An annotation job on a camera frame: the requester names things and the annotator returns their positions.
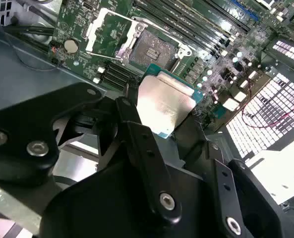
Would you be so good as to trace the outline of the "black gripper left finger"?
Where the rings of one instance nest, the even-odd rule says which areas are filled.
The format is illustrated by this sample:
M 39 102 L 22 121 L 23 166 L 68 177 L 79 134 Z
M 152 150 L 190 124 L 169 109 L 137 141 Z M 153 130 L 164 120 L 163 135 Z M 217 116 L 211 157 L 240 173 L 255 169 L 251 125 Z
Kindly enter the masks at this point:
M 125 146 L 125 158 L 137 169 L 149 212 L 166 226 L 181 219 L 181 205 L 166 208 L 162 193 L 175 195 L 170 176 L 149 127 L 142 125 L 134 103 L 105 98 L 87 83 L 75 83 L 0 110 L 0 181 L 38 186 L 48 180 L 59 149 L 84 133 L 81 116 L 116 126 L 117 133 L 103 142 L 106 156 L 114 142 Z

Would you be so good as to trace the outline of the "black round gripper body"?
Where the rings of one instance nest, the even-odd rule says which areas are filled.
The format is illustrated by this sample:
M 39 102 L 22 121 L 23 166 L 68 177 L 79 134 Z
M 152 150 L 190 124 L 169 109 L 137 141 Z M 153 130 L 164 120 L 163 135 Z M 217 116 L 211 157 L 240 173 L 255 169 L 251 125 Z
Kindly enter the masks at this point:
M 182 218 L 163 227 L 147 211 L 141 180 L 121 161 L 59 193 L 44 211 L 44 238 L 221 238 L 206 184 L 168 166 Z

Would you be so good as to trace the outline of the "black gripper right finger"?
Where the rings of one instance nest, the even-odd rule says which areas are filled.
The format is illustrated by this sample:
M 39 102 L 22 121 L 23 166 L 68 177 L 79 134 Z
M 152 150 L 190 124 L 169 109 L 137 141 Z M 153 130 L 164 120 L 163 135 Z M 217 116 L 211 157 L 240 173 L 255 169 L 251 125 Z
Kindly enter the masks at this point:
M 208 187 L 218 230 L 226 238 L 283 238 L 282 216 L 274 200 L 242 162 L 226 163 L 193 115 L 175 129 L 184 168 Z

